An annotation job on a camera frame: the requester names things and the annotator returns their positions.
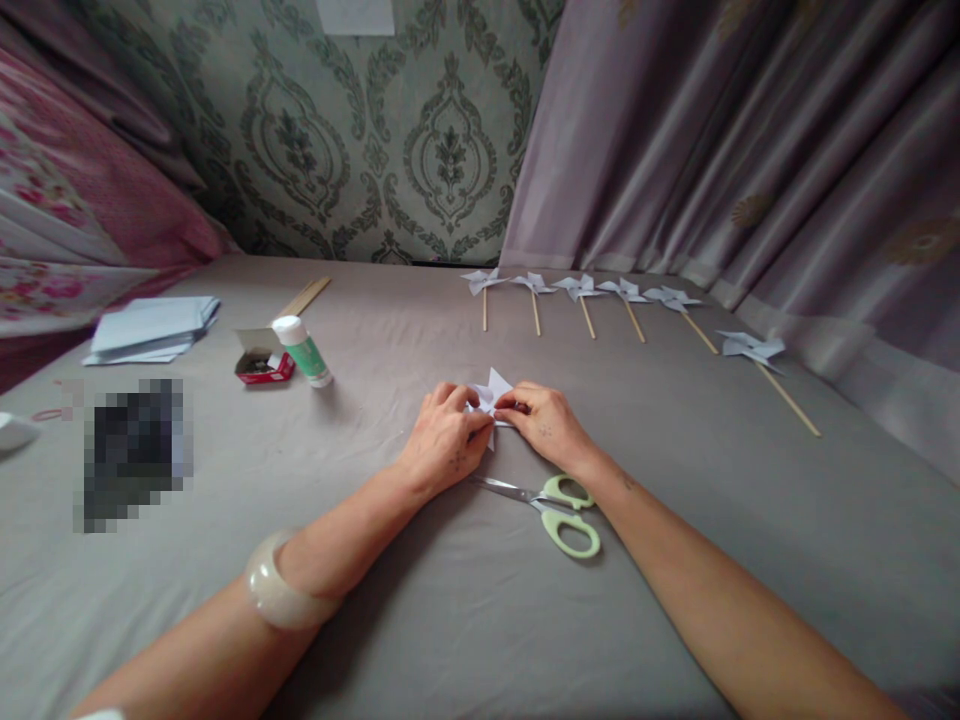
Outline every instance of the open box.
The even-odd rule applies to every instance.
[[[287,382],[293,375],[293,358],[287,353],[270,328],[237,330],[243,355],[234,374],[247,385]]]

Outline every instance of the person's left hand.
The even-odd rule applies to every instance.
[[[420,406],[420,417],[396,465],[422,484],[430,497],[477,469],[493,432],[486,413],[465,413],[464,405],[480,404],[477,391],[442,382]]]

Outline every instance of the gray bed sheet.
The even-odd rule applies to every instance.
[[[84,423],[44,424],[0,461],[0,705],[59,718],[110,672],[236,576],[277,528],[308,523],[397,457],[439,380],[562,389],[636,478],[736,558],[887,691],[960,677],[960,493],[789,359],[784,385],[814,439],[743,358],[711,355],[683,320],[588,300],[597,340],[565,294],[515,285],[481,299],[460,271],[227,257],[169,291],[223,300],[208,337],[171,365],[83,368],[88,344],[0,400],[29,416],[55,381],[133,392],[182,379],[194,476],[116,533],[73,531]],[[303,314],[336,382],[244,387],[232,331],[267,324],[303,285],[333,281]],[[546,272],[548,281],[564,276]],[[598,280],[615,276],[596,273]],[[642,288],[661,278],[633,278]],[[683,284],[670,279],[673,285]],[[695,297],[703,293],[692,286]],[[708,333],[743,329],[697,309]],[[481,470],[537,487],[553,472],[515,431]],[[577,562],[537,514],[458,486],[387,549],[268,712],[270,717],[732,717],[602,514],[603,550]]]

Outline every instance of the bangle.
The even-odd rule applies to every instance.
[[[340,600],[315,598],[294,590],[277,570],[277,550],[298,529],[275,532],[253,551],[247,561],[247,589],[260,616],[281,630],[305,630],[323,625],[340,607]]]

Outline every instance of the hand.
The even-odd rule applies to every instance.
[[[420,406],[407,447],[397,466],[429,497],[438,495],[477,469],[487,449],[493,418],[486,413],[465,413],[464,405],[480,404],[477,391],[466,385],[440,383]]]
[[[564,472],[596,454],[597,446],[580,426],[559,390],[524,380],[497,401],[497,420],[510,423],[547,460]]]

